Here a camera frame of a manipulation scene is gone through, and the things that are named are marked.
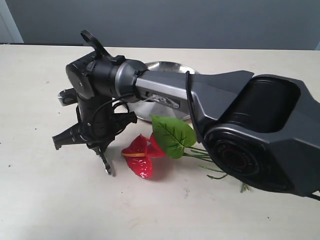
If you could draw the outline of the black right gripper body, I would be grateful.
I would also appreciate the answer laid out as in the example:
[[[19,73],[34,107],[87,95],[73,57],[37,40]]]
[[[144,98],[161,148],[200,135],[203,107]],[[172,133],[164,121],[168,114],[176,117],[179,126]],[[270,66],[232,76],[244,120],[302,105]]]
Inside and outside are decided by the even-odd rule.
[[[86,144],[90,149],[109,145],[127,125],[137,123],[137,116],[133,111],[115,112],[113,103],[120,99],[104,95],[85,99],[76,94],[78,122],[52,137],[55,149],[79,144]]]

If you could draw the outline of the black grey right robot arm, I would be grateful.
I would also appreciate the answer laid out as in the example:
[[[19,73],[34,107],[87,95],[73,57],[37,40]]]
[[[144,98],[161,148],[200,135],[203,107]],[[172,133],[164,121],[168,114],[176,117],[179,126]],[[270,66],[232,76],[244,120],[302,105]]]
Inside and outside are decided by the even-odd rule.
[[[138,60],[89,54],[65,68],[77,124],[53,137],[57,149],[109,145],[135,123],[112,103],[152,96],[187,113],[196,139],[229,175],[263,191],[315,198],[320,189],[320,104],[301,80],[239,70],[221,74],[150,71]]]

